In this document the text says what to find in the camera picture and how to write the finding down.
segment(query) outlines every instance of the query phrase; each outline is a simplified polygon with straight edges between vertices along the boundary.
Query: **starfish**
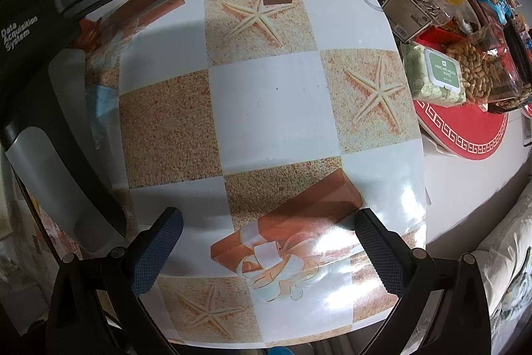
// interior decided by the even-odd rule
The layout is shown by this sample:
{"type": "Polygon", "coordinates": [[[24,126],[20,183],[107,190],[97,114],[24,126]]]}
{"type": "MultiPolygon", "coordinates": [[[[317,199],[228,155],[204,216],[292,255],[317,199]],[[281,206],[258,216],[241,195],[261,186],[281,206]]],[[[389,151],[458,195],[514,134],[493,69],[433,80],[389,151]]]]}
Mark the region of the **starfish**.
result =
{"type": "Polygon", "coordinates": [[[208,288],[207,292],[207,299],[205,303],[200,304],[198,302],[192,301],[183,295],[177,295],[181,298],[181,300],[190,307],[192,310],[195,310],[198,313],[198,316],[188,324],[187,328],[194,328],[196,326],[202,325],[202,324],[210,324],[212,325],[216,330],[218,330],[220,333],[227,335],[228,337],[232,337],[231,333],[225,326],[223,325],[222,319],[224,316],[228,316],[230,314],[239,313],[244,310],[243,307],[240,308],[233,308],[233,307],[225,307],[221,309],[215,309],[214,308],[214,285],[212,285],[210,288],[208,288]]]}
{"type": "Polygon", "coordinates": [[[270,18],[293,8],[294,4],[267,8],[263,5],[262,0],[255,0],[252,7],[237,5],[232,2],[222,2],[222,5],[228,8],[232,13],[244,16],[240,23],[223,38],[224,41],[228,41],[254,24],[258,24],[260,29],[262,29],[269,38],[273,39],[278,45],[283,45],[276,34],[276,29],[270,18]]]}
{"type": "Polygon", "coordinates": [[[371,80],[361,77],[352,71],[348,71],[347,69],[344,69],[344,72],[345,77],[351,86],[361,86],[370,93],[368,99],[364,102],[358,113],[355,115],[354,120],[357,122],[361,121],[361,119],[366,117],[375,107],[381,105],[388,117],[393,122],[393,125],[400,131],[401,127],[397,122],[397,114],[395,113],[389,97],[402,90],[404,85],[401,85],[401,83],[390,83],[389,85],[386,84],[384,79],[384,69],[382,68],[382,58],[379,57],[379,63],[377,64],[377,71],[375,75],[376,80],[378,80],[378,84],[373,83],[371,80]]]}

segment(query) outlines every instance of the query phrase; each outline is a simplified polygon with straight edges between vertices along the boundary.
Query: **patterned fabric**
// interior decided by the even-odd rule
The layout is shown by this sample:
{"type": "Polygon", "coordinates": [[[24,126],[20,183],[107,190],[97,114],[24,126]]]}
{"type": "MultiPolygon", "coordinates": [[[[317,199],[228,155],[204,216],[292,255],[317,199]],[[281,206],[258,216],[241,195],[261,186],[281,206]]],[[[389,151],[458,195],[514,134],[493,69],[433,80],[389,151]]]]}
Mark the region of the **patterned fabric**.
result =
{"type": "Polygon", "coordinates": [[[99,129],[113,185],[141,230],[167,206],[183,213],[142,296],[168,338],[284,345],[385,314],[395,298],[342,224],[269,243],[269,265],[253,244],[238,272],[211,253],[235,231],[260,238],[259,218],[338,169],[388,229],[424,245],[419,127],[377,0],[115,0],[87,19],[87,81],[118,89],[99,129]],[[269,301],[255,272],[269,272],[269,301]]]}

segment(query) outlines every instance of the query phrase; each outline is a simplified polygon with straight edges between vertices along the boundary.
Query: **orange gift box print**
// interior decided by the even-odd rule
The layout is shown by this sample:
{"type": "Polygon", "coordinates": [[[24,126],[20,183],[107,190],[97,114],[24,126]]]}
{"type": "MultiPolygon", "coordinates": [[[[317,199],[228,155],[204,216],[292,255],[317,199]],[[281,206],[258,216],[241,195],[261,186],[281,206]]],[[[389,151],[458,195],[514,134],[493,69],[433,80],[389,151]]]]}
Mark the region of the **orange gift box print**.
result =
{"type": "Polygon", "coordinates": [[[328,265],[358,245],[336,224],[362,206],[362,197],[339,168],[211,246],[211,258],[244,277],[264,301],[298,300],[305,286],[328,274],[328,265]],[[330,243],[342,231],[341,243],[330,243]]]}

